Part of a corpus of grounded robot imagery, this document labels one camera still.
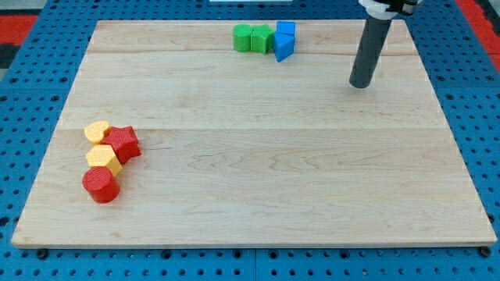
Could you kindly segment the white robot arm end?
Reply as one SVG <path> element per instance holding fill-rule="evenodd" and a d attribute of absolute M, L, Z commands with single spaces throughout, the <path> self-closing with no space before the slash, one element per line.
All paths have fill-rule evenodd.
<path fill-rule="evenodd" d="M 397 15 L 411 16 L 423 0 L 358 0 L 369 16 L 392 20 Z"/>

